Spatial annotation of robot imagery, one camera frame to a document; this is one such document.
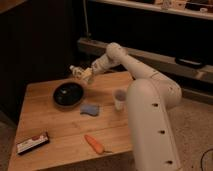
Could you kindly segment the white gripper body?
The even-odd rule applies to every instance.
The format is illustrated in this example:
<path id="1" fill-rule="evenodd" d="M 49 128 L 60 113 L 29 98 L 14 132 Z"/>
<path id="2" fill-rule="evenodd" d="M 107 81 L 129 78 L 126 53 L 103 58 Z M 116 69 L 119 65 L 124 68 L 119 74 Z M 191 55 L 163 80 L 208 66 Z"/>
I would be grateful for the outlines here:
<path id="1" fill-rule="evenodd" d="M 110 60 L 106 54 L 97 58 L 91 65 L 94 74 L 102 74 L 110 68 Z"/>

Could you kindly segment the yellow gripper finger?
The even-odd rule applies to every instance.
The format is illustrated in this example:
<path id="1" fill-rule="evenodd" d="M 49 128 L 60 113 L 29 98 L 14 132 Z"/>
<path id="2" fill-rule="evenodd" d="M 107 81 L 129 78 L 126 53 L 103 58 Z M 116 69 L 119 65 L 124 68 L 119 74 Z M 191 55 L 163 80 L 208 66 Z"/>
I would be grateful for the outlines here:
<path id="1" fill-rule="evenodd" d="M 92 75 L 92 69 L 87 68 L 86 70 L 83 71 L 82 77 L 91 77 Z"/>
<path id="2" fill-rule="evenodd" d="M 94 81 L 94 77 L 89 77 L 89 78 L 88 78 L 88 84 L 92 84 L 93 81 Z"/>

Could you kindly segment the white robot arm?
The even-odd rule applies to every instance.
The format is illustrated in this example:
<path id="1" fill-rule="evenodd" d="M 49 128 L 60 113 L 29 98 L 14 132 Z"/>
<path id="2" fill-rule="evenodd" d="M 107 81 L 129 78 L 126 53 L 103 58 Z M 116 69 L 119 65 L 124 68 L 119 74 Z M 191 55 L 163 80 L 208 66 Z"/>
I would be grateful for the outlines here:
<path id="1" fill-rule="evenodd" d="M 112 42 L 92 65 L 92 75 L 123 65 L 133 76 L 126 94 L 137 171 L 183 171 L 167 110 L 182 98 L 180 86 Z"/>

